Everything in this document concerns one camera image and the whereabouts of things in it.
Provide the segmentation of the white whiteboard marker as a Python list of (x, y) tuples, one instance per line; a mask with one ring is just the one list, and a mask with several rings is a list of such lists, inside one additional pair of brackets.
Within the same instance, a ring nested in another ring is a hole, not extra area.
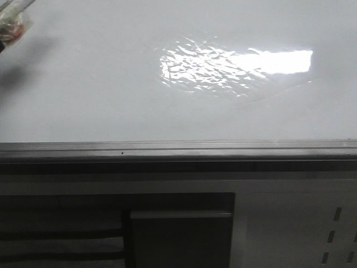
[(34, 0), (1, 1), (1, 45), (9, 47), (16, 43), (29, 28), (25, 11)]

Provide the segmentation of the white whiteboard surface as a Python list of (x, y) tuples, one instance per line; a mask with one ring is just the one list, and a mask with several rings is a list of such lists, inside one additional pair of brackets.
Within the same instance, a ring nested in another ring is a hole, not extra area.
[(356, 138), (355, 1), (36, 1), (1, 141)]

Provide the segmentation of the dark grey square panel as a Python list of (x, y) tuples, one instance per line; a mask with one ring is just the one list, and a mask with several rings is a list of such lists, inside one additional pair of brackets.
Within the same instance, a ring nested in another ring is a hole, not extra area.
[(229, 267), (232, 221), (219, 210), (132, 212), (136, 267)]

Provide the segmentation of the dark slatted rack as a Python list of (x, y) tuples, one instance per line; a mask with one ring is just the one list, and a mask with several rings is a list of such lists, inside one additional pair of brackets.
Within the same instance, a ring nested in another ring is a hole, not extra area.
[(5, 196), (2, 267), (136, 267), (131, 213), (219, 210), (233, 193)]

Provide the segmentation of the white perforated metal panel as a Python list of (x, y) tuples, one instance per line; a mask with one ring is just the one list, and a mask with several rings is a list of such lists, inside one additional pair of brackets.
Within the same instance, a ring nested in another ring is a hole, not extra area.
[(247, 182), (235, 196), (230, 266), (355, 267), (356, 182)]

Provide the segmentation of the grey aluminium whiteboard frame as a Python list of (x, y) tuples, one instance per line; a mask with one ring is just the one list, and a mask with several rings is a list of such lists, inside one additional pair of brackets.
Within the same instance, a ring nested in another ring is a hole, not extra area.
[(1, 143), (2, 174), (354, 170), (351, 139)]

